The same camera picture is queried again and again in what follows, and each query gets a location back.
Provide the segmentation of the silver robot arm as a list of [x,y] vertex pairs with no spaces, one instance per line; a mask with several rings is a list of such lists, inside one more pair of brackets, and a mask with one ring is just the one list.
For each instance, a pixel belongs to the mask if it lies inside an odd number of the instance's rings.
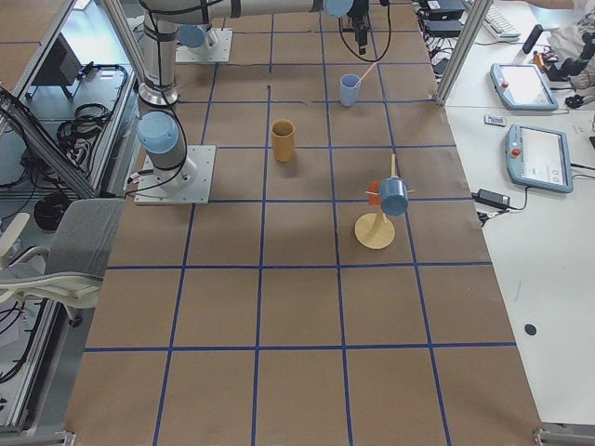
[[347,17],[356,34],[359,53],[367,45],[367,1],[141,1],[149,39],[142,86],[164,106],[178,99],[174,87],[176,46],[207,47],[213,19],[239,19],[323,11],[338,20]]
[[207,52],[213,50],[219,43],[217,32],[208,25],[180,25],[178,27],[178,42],[193,52]]

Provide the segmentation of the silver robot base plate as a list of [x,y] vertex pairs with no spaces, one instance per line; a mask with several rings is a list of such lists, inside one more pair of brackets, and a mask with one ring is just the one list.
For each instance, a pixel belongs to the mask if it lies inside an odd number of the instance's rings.
[[143,168],[152,170],[152,173],[139,178],[139,191],[135,193],[134,202],[139,205],[207,204],[215,157],[214,145],[189,146],[181,173],[168,181],[176,170],[155,169],[150,156],[146,155]]

